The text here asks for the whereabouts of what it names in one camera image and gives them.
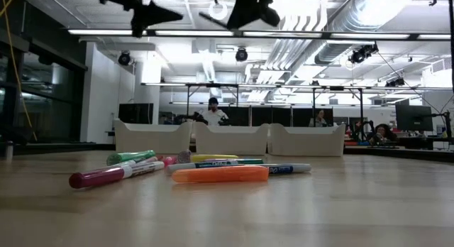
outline person sitting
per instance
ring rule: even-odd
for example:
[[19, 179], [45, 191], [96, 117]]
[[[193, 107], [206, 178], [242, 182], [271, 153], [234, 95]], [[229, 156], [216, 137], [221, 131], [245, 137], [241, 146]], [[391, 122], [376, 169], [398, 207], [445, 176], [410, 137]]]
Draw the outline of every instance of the person sitting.
[[208, 105], [210, 109], [205, 111], [202, 116], [208, 122], [209, 126], [219, 126], [219, 121], [221, 121], [221, 119], [228, 119], [227, 114], [218, 109], [218, 99], [215, 97], [210, 98], [210, 100], [208, 100]]
[[317, 117], [315, 118], [315, 126], [314, 126], [314, 119], [311, 119], [309, 122], [309, 127], [327, 127], [326, 121], [323, 118], [325, 116], [325, 111], [320, 110], [317, 113]]
[[387, 124], [381, 123], [375, 127], [375, 133], [369, 133], [367, 141], [372, 145], [378, 145], [390, 141], [397, 141], [397, 136], [391, 132]]

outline yellow marker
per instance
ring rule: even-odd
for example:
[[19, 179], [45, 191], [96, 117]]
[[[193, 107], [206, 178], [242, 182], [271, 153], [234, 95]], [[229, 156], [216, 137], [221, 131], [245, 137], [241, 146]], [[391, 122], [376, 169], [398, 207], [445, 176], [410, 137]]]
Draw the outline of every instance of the yellow marker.
[[237, 155], [193, 155], [191, 162], [198, 163], [203, 162], [206, 159], [238, 159]]

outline yellow cable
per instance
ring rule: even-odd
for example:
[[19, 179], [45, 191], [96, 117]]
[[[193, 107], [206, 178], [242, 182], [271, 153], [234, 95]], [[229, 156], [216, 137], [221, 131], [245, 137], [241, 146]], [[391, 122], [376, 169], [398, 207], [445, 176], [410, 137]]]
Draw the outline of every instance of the yellow cable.
[[14, 73], [16, 73], [17, 87], [18, 87], [18, 90], [19, 90], [19, 94], [20, 94], [21, 97], [22, 97], [23, 110], [24, 110], [25, 113], [26, 113], [27, 120], [28, 120], [28, 125], [30, 126], [31, 130], [33, 131], [33, 137], [35, 138], [35, 141], [38, 141], [38, 138], [36, 138], [35, 131], [33, 130], [33, 127], [32, 127], [32, 124], [31, 124], [30, 116], [28, 115], [27, 106], [26, 106], [26, 101], [25, 101], [25, 99], [24, 99], [23, 96], [22, 96], [21, 80], [20, 80], [20, 78], [19, 78], [19, 73], [18, 73], [18, 71], [17, 71], [16, 59], [14, 58], [13, 41], [12, 41], [12, 39], [11, 39], [11, 32], [10, 32], [10, 30], [9, 30], [8, 12], [6, 11], [6, 9], [8, 8], [8, 5], [9, 5], [9, 4], [7, 4], [6, 1], [3, 0], [3, 5], [4, 5], [4, 7], [3, 7], [3, 10], [0, 12], [0, 17], [1, 17], [1, 15], [3, 15], [3, 13], [5, 13], [6, 32], [8, 33], [9, 47], [10, 47], [10, 49], [11, 49], [11, 59], [13, 60]]
[[11, 4], [13, 0], [8, 0], [8, 2], [5, 4], [5, 0], [3, 2], [3, 9], [0, 11], [0, 17], [3, 16], [3, 14], [6, 12], [6, 9], [8, 8], [9, 4]]

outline computer monitor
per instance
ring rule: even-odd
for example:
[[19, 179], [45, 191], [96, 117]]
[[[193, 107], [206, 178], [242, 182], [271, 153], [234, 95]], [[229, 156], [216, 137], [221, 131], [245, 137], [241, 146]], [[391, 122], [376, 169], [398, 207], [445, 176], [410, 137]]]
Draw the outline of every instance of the computer monitor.
[[403, 131], [433, 131], [429, 106], [396, 105], [397, 128]]

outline green marker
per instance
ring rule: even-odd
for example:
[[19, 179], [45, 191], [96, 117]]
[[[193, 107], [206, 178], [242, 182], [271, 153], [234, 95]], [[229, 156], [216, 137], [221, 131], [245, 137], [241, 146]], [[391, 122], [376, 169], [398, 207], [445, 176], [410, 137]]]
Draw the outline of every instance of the green marker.
[[153, 150], [147, 150], [143, 152], [135, 152], [135, 153], [116, 153], [116, 154], [111, 154], [107, 158], [107, 165], [116, 165], [122, 162], [126, 162], [129, 160], [135, 160], [135, 159], [147, 159], [155, 156], [156, 153]]

